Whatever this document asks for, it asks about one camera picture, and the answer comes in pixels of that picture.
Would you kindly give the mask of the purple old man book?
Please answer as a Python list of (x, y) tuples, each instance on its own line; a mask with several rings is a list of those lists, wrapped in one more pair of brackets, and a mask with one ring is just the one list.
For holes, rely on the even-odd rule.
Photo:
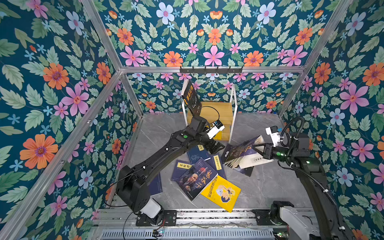
[(232, 169), (236, 167), (245, 169), (273, 162), (273, 159), (264, 159), (264, 157), (258, 152), (258, 150), (252, 149), (252, 145), (264, 143), (265, 141), (263, 139), (263, 136), (258, 136), (248, 141), (244, 141), (243, 143), (238, 144), (236, 146), (232, 146), (229, 153), (227, 165), (229, 165), (229, 167)]
[(205, 160), (199, 159), (177, 181), (179, 187), (190, 201), (194, 201), (200, 193), (218, 176), (218, 172)]

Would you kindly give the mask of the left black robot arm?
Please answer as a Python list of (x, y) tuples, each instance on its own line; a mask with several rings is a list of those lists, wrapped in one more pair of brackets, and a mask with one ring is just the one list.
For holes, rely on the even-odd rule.
[(134, 212), (141, 212), (155, 222), (163, 217), (164, 208), (150, 195), (149, 185), (172, 161), (195, 146), (202, 145), (211, 154), (224, 148), (214, 137), (225, 126), (220, 120), (212, 124), (195, 116), (184, 129), (171, 134), (168, 142), (145, 161), (120, 170), (116, 194)]

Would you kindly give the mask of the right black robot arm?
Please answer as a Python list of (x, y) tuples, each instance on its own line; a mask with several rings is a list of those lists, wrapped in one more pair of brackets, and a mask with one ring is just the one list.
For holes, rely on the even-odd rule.
[(278, 207), (278, 220), (286, 223), (301, 240), (354, 240), (356, 237), (344, 220), (328, 187), (325, 170), (317, 158), (310, 156), (310, 138), (303, 133), (290, 136), (289, 146), (264, 143), (252, 148), (267, 160), (287, 164), (296, 173), (310, 199), (316, 222), (311, 222), (294, 207)]

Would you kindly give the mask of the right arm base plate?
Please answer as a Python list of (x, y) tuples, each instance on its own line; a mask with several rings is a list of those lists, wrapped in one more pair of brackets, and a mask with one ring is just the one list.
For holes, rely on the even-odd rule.
[(287, 224), (280, 218), (277, 211), (271, 210), (252, 210), (258, 226), (286, 226)]

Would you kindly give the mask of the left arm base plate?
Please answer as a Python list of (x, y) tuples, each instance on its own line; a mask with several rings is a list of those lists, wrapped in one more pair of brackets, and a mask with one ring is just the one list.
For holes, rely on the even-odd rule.
[(144, 213), (139, 212), (136, 220), (136, 227), (174, 227), (177, 222), (176, 210), (161, 210), (159, 214), (151, 219)]

